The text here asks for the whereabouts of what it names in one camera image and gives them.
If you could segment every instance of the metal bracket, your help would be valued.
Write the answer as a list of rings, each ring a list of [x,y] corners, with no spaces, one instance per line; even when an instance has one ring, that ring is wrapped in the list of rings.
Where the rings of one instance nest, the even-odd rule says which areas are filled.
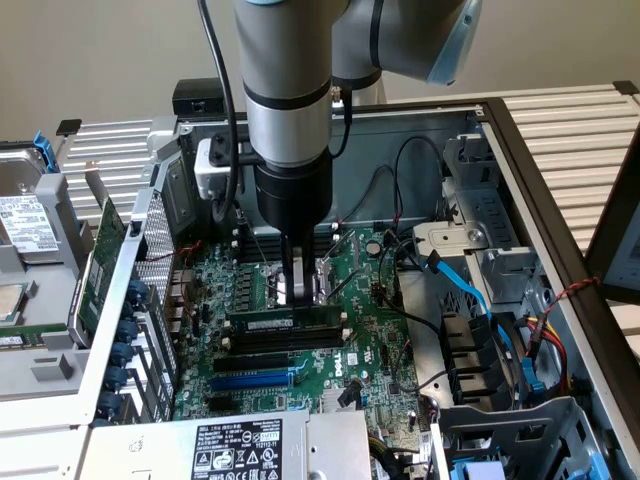
[[[478,253],[491,303],[522,300],[527,282],[536,270],[538,255],[533,248],[489,249]]]
[[[481,250],[489,246],[487,235],[482,225],[467,222],[456,225],[453,222],[421,223],[413,228],[418,253],[427,258],[433,250],[437,250],[442,258],[463,256],[468,250]]]
[[[102,178],[100,178],[100,170],[94,160],[86,162],[84,179],[87,185],[89,185],[89,190],[93,193],[100,209],[104,209],[104,204],[109,198],[109,192],[107,191],[107,187],[104,186]]]
[[[498,164],[487,139],[477,133],[447,140],[444,161],[458,187],[470,187],[497,180]]]
[[[571,397],[508,412],[484,413],[469,406],[446,408],[441,410],[439,423],[450,440],[450,461],[508,456],[508,467],[518,469],[516,476],[523,480],[559,478],[564,469],[586,471],[590,454],[600,452],[587,416]],[[563,453],[566,456],[557,458]]]

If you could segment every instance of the capacitor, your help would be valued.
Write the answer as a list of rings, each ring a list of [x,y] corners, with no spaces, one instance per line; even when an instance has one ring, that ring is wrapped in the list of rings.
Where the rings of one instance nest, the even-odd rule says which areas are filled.
[[[416,426],[416,421],[418,420],[418,415],[413,410],[409,411],[409,431],[413,432],[413,428]]]
[[[360,373],[360,380],[362,380],[362,383],[364,383],[365,385],[369,385],[371,383],[371,375],[369,375],[369,372],[367,372],[366,370],[363,370]]]
[[[369,240],[365,247],[365,251],[367,252],[367,257],[378,258],[382,253],[382,245],[375,240]]]

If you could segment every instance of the yellow wire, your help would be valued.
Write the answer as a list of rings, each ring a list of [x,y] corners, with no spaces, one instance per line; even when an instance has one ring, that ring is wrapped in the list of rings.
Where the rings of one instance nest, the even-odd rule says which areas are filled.
[[[528,320],[533,323],[538,323],[538,319],[536,317],[528,317]],[[547,320],[547,329],[549,330],[549,332],[551,332],[551,334],[554,337],[560,340],[560,335],[558,335],[558,332],[556,332],[556,329],[553,328],[553,325],[551,325],[551,322],[549,322],[548,320]]]
[[[378,449],[381,450],[380,453],[384,452],[387,449],[387,446],[376,437],[369,437],[369,443],[373,443],[376,447],[378,447]]]
[[[536,317],[527,317],[527,320],[533,323],[538,323],[538,319]],[[560,343],[562,343],[562,341],[560,340],[560,335],[558,335],[558,332],[556,332],[556,329],[553,328],[553,325],[551,325],[551,322],[549,322],[548,320],[547,320],[546,329],[549,330],[549,333],[551,333],[551,335],[556,337]],[[569,375],[568,368],[567,368],[567,388],[571,390],[571,375]]]

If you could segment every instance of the red wire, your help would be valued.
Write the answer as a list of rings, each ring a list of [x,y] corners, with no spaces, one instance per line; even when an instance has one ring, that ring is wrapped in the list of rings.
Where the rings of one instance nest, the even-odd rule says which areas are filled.
[[[545,317],[549,316],[549,314],[551,313],[551,310],[553,310],[553,308],[558,304],[558,302],[565,295],[572,295],[577,290],[581,290],[581,289],[583,289],[585,287],[588,287],[589,285],[593,285],[593,284],[599,285],[600,284],[600,279],[598,277],[585,278],[584,280],[582,280],[580,282],[572,283],[571,285],[569,285],[569,288],[561,291],[558,295],[556,295],[556,298],[553,300],[551,305],[549,305],[549,308],[547,308],[544,311],[544,316]]]
[[[536,328],[533,322],[527,322],[527,326],[532,332]],[[562,345],[562,343],[548,331],[544,330],[542,332],[542,338],[552,343],[558,349],[558,353],[560,353],[560,393],[564,394],[567,387],[567,351],[564,349],[564,345]]]
[[[181,248],[180,250],[174,250],[171,253],[166,253],[164,255],[160,255],[159,257],[151,257],[151,258],[145,258],[143,261],[144,262],[157,262],[159,260],[168,258],[168,257],[173,257],[174,255],[184,255],[185,253],[189,253],[189,251],[191,250],[197,250],[198,248],[200,248],[200,246],[202,245],[202,242],[200,240],[198,240],[196,242],[196,244],[193,247],[190,248]]]

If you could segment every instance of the warning label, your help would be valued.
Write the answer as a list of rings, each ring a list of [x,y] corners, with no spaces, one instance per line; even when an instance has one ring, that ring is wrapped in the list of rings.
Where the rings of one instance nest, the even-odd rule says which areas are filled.
[[[0,220],[19,253],[58,250],[47,214],[35,195],[0,197]]]
[[[279,480],[282,420],[198,427],[192,480]]]

